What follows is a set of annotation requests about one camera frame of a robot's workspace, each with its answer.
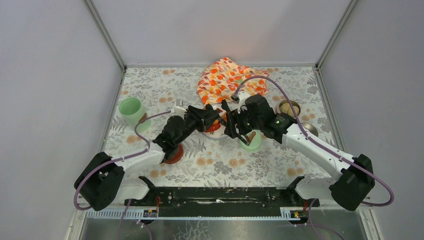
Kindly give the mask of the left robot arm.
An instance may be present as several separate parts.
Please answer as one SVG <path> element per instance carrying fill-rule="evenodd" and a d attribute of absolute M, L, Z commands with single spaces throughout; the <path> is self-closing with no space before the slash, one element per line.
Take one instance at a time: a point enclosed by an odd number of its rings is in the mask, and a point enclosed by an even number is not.
<path fill-rule="evenodd" d="M 210 104 L 205 108 L 188 106 L 180 114 L 168 118 L 160 134 L 147 140 L 144 150 L 133 151 L 117 158 L 105 152 L 97 153 L 74 183 L 73 204 L 76 209 L 100 211 L 111 203 L 138 200 L 148 206 L 155 200 L 155 192 L 141 179 L 128 176 L 140 169 L 168 162 L 179 145 L 193 132 L 209 129 L 220 117 Z"/>

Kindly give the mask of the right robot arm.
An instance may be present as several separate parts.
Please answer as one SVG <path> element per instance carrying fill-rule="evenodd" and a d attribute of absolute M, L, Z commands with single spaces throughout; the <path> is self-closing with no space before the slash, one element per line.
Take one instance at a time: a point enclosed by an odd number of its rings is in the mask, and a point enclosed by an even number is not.
<path fill-rule="evenodd" d="M 305 130 L 293 116 L 275 112 L 265 97 L 256 94 L 239 98 L 236 109 L 230 109 L 223 100 L 221 108 L 226 115 L 224 133 L 229 137 L 242 141 L 250 132 L 260 131 L 268 139 L 305 155 L 329 174 L 329 178 L 298 177 L 294 188 L 286 193 L 291 205 L 299 206 L 306 199 L 330 199 L 355 211 L 374 188 L 369 157 L 353 156 L 331 146 Z"/>

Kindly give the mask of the red sausage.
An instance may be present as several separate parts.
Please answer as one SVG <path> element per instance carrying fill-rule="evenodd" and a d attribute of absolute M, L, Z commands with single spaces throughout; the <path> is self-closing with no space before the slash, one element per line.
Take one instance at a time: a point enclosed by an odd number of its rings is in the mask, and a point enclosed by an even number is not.
<path fill-rule="evenodd" d="M 214 131 L 218 130 L 220 127 L 221 127 L 221 124 L 220 123 L 213 124 L 205 132 L 206 133 L 214 132 Z"/>

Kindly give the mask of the floral orange cloth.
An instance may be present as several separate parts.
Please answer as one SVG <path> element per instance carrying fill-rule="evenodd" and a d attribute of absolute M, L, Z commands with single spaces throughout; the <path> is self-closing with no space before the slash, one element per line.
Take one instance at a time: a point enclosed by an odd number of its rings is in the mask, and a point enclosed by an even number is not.
<path fill-rule="evenodd" d="M 270 73 L 253 67 L 235 63 L 222 57 L 203 71 L 197 85 L 197 93 L 204 105 L 230 101 L 239 85 L 250 77 L 268 77 Z"/>

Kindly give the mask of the white plate blue rim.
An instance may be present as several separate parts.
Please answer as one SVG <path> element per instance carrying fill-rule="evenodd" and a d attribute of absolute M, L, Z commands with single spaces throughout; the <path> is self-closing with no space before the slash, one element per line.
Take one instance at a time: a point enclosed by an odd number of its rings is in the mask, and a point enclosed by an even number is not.
<path fill-rule="evenodd" d="M 225 112 L 222 110 L 221 105 L 220 104 L 212 104 L 213 108 L 215 110 L 219 111 L 219 116 L 221 117 L 221 119 L 223 121 L 225 121 L 226 123 L 228 122 L 227 120 L 227 116 L 225 114 Z M 221 127 L 213 132 L 203 132 L 202 134 L 204 136 L 206 136 L 207 138 L 213 139 L 213 140 L 222 140 L 228 137 L 228 135 L 225 134 L 225 129 L 226 129 L 226 125 L 222 124 L 219 120 L 216 120 L 213 124 L 220 124 Z"/>

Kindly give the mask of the floral tablecloth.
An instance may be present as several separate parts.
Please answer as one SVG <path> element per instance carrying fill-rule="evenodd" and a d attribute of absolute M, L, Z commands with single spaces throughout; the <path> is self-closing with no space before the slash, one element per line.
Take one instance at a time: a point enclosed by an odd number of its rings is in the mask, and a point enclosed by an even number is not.
<path fill-rule="evenodd" d="M 299 119 L 318 130 L 319 137 L 337 145 L 327 109 L 312 66 L 268 67 L 266 99 L 275 107 L 285 96 L 300 106 Z M 176 99 L 197 108 L 202 102 L 197 85 L 202 67 L 146 67 L 126 70 L 119 99 L 136 97 L 149 115 L 150 127 L 137 136 L 119 112 L 111 122 L 104 150 L 112 157 L 125 156 L 146 148 L 170 117 Z M 167 187 L 286 187 L 296 177 L 326 178 L 328 174 L 300 152 L 263 138 L 258 150 L 240 147 L 237 139 L 211 139 L 195 132 L 183 142 L 183 157 L 175 164 L 157 164 L 142 168 L 136 176 L 145 176 L 156 186 Z"/>

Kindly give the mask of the red brown round lid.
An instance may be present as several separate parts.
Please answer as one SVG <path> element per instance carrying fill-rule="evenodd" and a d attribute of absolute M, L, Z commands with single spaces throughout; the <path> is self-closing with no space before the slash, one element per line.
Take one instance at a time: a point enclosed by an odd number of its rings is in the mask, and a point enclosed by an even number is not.
<path fill-rule="evenodd" d="M 178 145 L 178 148 L 177 148 L 177 151 L 175 152 L 174 156 L 172 156 L 170 159 L 164 159 L 162 162 L 164 164 L 167 164 L 167 165 L 172 165 L 172 164 L 175 164 L 178 161 L 180 161 L 181 158 L 183 157 L 183 155 L 184 155 L 183 145 L 182 144 L 179 144 Z"/>

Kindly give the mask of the green container cup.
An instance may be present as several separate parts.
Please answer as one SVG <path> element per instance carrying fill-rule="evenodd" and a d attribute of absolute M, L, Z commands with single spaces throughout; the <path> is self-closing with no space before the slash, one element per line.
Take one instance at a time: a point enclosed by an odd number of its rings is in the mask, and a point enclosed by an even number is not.
<path fill-rule="evenodd" d="M 136 124 L 148 117 L 146 107 L 137 97 L 124 98 L 118 105 L 118 111 L 132 132 Z"/>

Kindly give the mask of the red lined steel bowl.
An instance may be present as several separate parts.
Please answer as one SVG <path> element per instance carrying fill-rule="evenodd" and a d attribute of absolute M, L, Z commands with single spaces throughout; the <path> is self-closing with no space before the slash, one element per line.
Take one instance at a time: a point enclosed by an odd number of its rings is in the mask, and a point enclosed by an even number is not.
<path fill-rule="evenodd" d="M 313 126 L 310 123 L 307 122 L 302 122 L 301 123 L 302 129 L 300 131 L 301 134 L 310 137 L 311 135 L 315 136 L 315 137 L 319 137 L 319 132 L 317 130 L 317 128 L 315 126 Z"/>

